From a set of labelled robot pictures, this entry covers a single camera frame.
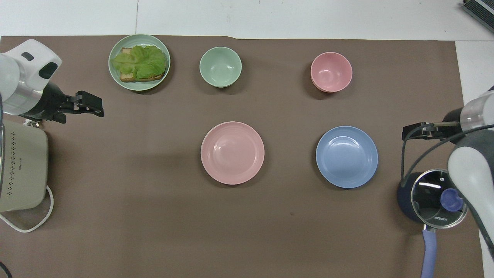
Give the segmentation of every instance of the black cable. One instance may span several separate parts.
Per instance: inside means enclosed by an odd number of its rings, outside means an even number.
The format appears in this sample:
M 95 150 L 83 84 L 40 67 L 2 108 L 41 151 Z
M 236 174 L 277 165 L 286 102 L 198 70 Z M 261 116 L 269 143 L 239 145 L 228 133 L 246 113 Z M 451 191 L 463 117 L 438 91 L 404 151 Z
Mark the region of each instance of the black cable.
M 462 137 L 463 135 L 466 135 L 466 134 L 469 134 L 469 133 L 472 133 L 472 132 L 475 132 L 475 131 L 483 130 L 483 129 L 489 129 L 489 128 L 494 128 L 494 125 L 487 125 L 487 126 L 483 126 L 483 127 L 478 127 L 478 128 L 470 129 L 470 130 L 467 130 L 467 131 L 464 131 L 464 132 L 460 132 L 460 133 L 455 134 L 453 136 L 450 136 L 450 137 L 444 139 L 443 141 L 435 144 L 434 146 L 430 147 L 421 156 L 419 156 L 419 158 L 417 160 L 415 160 L 415 162 L 412 164 L 412 166 L 408 170 L 407 175 L 405 176 L 405 179 L 404 180 L 402 179 L 402 183 L 404 183 L 404 181 L 408 180 L 408 178 L 410 177 L 410 174 L 412 173 L 413 169 L 422 160 L 422 158 L 424 158 L 427 154 L 429 154 L 431 151 L 433 151 L 437 147 L 439 147 L 442 144 L 445 144 L 445 143 L 447 143 L 447 142 L 449 142 L 451 140 L 458 139 L 458 138 Z
M 12 274 L 8 270 L 7 266 L 0 262 L 0 268 L 7 274 L 7 278 L 12 278 Z
M 3 124 L 3 101 L 0 95 L 0 125 Z
M 401 180 L 403 180 L 403 175 L 404 175 L 404 172 L 405 172 L 405 145 L 407 144 L 407 140 L 410 139 L 410 137 L 412 137 L 412 134 L 414 134 L 415 132 L 423 129 L 423 128 L 426 128 L 426 127 L 432 127 L 434 126 L 434 123 L 430 123 L 430 124 L 423 124 L 419 127 L 416 127 L 414 129 L 412 129 L 408 134 L 407 136 L 405 137 L 405 139 L 403 139 L 403 146 L 402 146 L 402 170 L 401 170 Z

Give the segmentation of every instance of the pink bowl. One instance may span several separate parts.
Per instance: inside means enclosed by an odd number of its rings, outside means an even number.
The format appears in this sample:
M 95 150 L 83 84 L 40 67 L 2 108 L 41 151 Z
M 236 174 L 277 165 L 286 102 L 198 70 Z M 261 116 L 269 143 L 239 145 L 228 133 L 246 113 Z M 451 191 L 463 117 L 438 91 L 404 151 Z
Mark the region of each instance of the pink bowl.
M 352 65 L 341 54 L 325 52 L 317 56 L 310 67 L 312 83 L 323 92 L 340 91 L 352 80 Z

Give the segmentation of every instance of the lavender handle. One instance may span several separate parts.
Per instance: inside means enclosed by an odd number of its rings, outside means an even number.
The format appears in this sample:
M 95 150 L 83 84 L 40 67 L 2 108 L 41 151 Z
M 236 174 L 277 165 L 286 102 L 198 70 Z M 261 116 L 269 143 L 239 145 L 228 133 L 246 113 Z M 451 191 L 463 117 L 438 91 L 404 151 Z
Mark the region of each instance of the lavender handle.
M 432 278 L 434 276 L 434 265 L 436 264 L 437 241 L 436 233 L 422 230 L 425 243 L 424 262 L 422 263 L 422 275 L 420 278 Z

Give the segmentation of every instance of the saucepan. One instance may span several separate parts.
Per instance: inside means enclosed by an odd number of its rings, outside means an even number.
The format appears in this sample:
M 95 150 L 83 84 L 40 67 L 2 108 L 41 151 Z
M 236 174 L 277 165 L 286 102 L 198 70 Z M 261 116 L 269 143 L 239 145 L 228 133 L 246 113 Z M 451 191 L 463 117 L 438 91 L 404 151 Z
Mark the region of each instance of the saucepan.
M 458 225 L 467 213 L 466 203 L 454 189 L 444 169 L 412 173 L 398 186 L 397 197 L 403 213 L 424 225 L 425 252 L 421 278 L 432 278 L 437 251 L 436 229 Z

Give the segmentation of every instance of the toast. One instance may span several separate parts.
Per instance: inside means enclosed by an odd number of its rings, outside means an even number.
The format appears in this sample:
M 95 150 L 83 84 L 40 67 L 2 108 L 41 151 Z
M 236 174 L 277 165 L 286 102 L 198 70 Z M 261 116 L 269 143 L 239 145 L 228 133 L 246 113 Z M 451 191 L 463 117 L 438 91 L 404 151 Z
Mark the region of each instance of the toast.
M 130 50 L 131 50 L 131 48 L 122 47 L 122 53 L 130 54 Z M 165 75 L 164 72 L 161 73 L 160 75 L 151 76 L 149 78 L 135 79 L 132 73 L 123 74 L 120 72 L 120 80 L 122 82 L 147 82 L 147 81 L 159 80 L 159 79 L 163 78 L 163 75 Z

